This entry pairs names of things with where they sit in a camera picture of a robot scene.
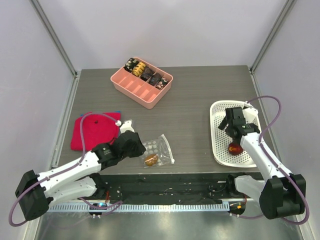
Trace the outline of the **dark red fake fruit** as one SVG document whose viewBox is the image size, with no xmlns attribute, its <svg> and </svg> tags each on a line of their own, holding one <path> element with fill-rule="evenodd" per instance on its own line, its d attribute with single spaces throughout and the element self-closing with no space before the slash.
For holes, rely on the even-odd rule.
<svg viewBox="0 0 320 240">
<path fill-rule="evenodd" d="M 238 156 L 240 154 L 242 154 L 244 151 L 244 149 L 236 142 L 231 142 L 228 145 L 228 152 L 232 155 L 232 156 Z"/>
</svg>

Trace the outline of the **brown orange fake fruit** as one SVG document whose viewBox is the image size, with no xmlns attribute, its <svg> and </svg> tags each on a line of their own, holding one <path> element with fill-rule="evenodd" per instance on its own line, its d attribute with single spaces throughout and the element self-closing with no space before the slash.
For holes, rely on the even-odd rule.
<svg viewBox="0 0 320 240">
<path fill-rule="evenodd" d="M 155 153 L 148 155 L 144 159 L 144 165 L 147 167 L 152 167 L 152 166 L 156 165 L 157 162 L 158 162 L 158 155 Z"/>
</svg>

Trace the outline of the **clear zip top bag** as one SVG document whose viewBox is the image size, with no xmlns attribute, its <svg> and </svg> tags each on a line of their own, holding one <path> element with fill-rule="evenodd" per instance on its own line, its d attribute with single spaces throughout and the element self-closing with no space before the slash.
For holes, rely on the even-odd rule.
<svg viewBox="0 0 320 240">
<path fill-rule="evenodd" d="M 146 151 L 144 152 L 143 155 L 140 156 L 140 158 L 145 168 L 159 167 L 159 166 L 175 163 L 171 146 L 164 134 L 160 135 L 157 139 L 145 141 L 142 144 L 145 146 Z M 154 166 L 145 166 L 144 160 L 148 155 L 151 155 L 151 154 L 158 155 L 157 164 Z"/>
</svg>

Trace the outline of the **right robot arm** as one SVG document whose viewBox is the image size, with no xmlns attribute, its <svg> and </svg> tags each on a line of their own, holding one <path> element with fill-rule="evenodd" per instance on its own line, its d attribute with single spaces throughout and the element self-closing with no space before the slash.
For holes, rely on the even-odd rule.
<svg viewBox="0 0 320 240">
<path fill-rule="evenodd" d="M 226 193 L 233 198 L 243 193 L 257 201 L 262 214 L 269 220 L 301 214 L 308 218 L 306 180 L 301 174 L 293 174 L 277 159 L 264 144 L 259 127 L 246 121 L 244 111 L 242 107 L 226 108 L 218 128 L 232 139 L 228 152 L 234 156 L 247 152 L 264 181 L 240 175 L 226 184 Z"/>
</svg>

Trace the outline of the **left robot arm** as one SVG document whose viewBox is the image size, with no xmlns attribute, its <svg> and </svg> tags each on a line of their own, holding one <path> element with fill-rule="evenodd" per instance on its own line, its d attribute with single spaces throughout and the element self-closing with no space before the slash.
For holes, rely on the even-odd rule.
<svg viewBox="0 0 320 240">
<path fill-rule="evenodd" d="M 15 190 L 15 206 L 20 206 L 25 221 L 44 215 L 50 207 L 80 197 L 100 200 L 107 185 L 99 172 L 125 158 L 143 155 L 145 146 L 136 132 L 121 133 L 112 143 L 100 143 L 80 158 L 56 169 L 36 174 L 25 172 Z"/>
</svg>

